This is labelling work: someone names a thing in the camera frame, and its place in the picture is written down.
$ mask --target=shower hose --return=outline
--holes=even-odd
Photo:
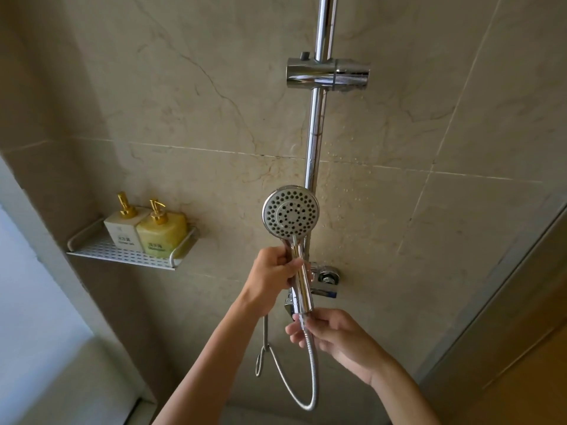
[[[303,410],[311,411],[317,407],[317,393],[319,391],[319,382],[317,381],[317,352],[315,350],[315,343],[313,342],[313,336],[309,332],[309,330],[305,327],[304,322],[304,315],[299,315],[299,322],[301,323],[301,329],[305,334],[305,345],[307,346],[307,351],[309,353],[309,365],[311,366],[311,402],[309,404],[302,403],[301,400],[295,395],[293,389],[291,388],[289,382],[287,381],[284,373],[284,369],[280,364],[280,360],[276,355],[276,351],[274,348],[268,343],[268,315],[264,316],[264,339],[262,349],[256,359],[256,377],[260,377],[262,374],[262,368],[264,367],[264,354],[266,351],[269,351],[273,358],[274,363],[276,363],[276,367],[280,376],[283,380],[283,384],[287,388],[287,391],[290,393],[291,397],[295,400],[299,407]]]

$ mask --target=hand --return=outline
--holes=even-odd
[[[258,317],[267,315],[274,307],[280,291],[290,287],[287,280],[294,277],[302,264],[301,258],[287,262],[283,245],[260,250],[240,298],[254,307]]]
[[[305,335],[293,315],[293,323],[285,331],[292,343],[305,347]],[[319,349],[333,356],[339,364],[364,383],[371,385],[372,376],[389,355],[357,324],[350,314],[339,309],[316,308],[306,320]]]

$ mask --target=bathroom wall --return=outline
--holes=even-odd
[[[566,3],[339,1],[334,53],[372,72],[365,92],[328,98],[311,255],[344,278],[337,300],[315,301],[346,309],[411,372],[565,185]],[[178,271],[133,271],[181,376],[258,249],[277,244],[263,201],[302,183],[309,97],[286,89],[285,64],[313,49],[317,0],[18,6],[99,208],[121,189],[154,195],[202,231]],[[307,397],[288,321],[276,307],[270,339]],[[257,328],[233,404],[317,423],[382,417],[327,357],[320,407],[303,414],[270,360],[254,377],[260,346]]]
[[[99,210],[9,0],[0,0],[0,47],[0,204],[122,371],[164,402],[177,377],[134,276],[65,258],[69,237]],[[126,370],[132,362],[137,371]]]

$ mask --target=white wall shelf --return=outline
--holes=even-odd
[[[100,218],[79,231],[67,242],[67,254],[78,257],[103,259],[125,264],[153,267],[155,269],[175,270],[181,264],[197,242],[199,230],[188,226],[187,235],[175,248],[169,258],[156,258],[143,252],[118,249],[104,227],[104,218]]]

